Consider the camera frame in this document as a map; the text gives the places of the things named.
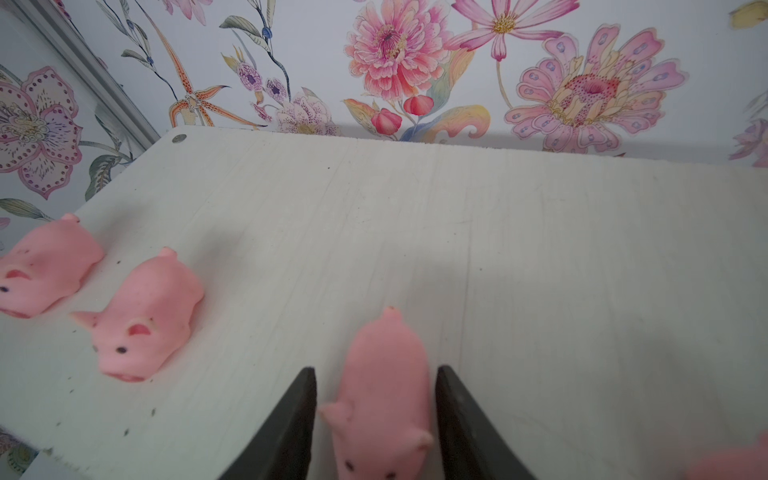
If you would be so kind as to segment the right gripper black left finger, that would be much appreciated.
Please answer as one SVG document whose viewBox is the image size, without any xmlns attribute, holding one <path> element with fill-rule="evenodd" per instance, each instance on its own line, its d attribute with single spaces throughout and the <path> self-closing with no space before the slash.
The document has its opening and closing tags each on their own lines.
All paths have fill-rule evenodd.
<svg viewBox="0 0 768 480">
<path fill-rule="evenodd" d="M 305 480 L 317 408 L 315 369 L 304 367 L 223 479 Z"/>
</svg>

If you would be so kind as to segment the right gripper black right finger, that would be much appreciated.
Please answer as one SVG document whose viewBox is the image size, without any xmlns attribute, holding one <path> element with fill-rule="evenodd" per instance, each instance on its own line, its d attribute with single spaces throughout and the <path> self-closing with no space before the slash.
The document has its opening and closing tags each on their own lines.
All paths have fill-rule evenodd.
<svg viewBox="0 0 768 480">
<path fill-rule="evenodd" d="M 437 370 L 435 400 L 447 479 L 535 479 L 449 365 Z"/>
</svg>

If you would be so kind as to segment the single pink piglet toy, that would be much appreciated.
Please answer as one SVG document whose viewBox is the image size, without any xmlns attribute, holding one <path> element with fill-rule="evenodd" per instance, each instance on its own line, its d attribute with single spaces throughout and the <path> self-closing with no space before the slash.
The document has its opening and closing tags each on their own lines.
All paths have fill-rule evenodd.
<svg viewBox="0 0 768 480">
<path fill-rule="evenodd" d="M 340 479 L 416 479 L 434 445 L 425 347 L 390 306 L 353 339 L 336 399 L 317 409 Z"/>
</svg>

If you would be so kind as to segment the white two-tier shelf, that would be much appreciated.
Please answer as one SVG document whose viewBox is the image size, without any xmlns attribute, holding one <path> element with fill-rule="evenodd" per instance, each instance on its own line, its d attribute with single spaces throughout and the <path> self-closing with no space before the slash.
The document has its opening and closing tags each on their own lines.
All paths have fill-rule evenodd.
<svg viewBox="0 0 768 480">
<path fill-rule="evenodd" d="M 767 427 L 763 170 L 180 127 L 78 214 L 106 257 L 2 318 L 1 424 L 90 478 L 218 477 L 387 306 L 541 479 L 676 479 Z M 193 336 L 109 378 L 71 313 L 166 246 Z"/>
</svg>

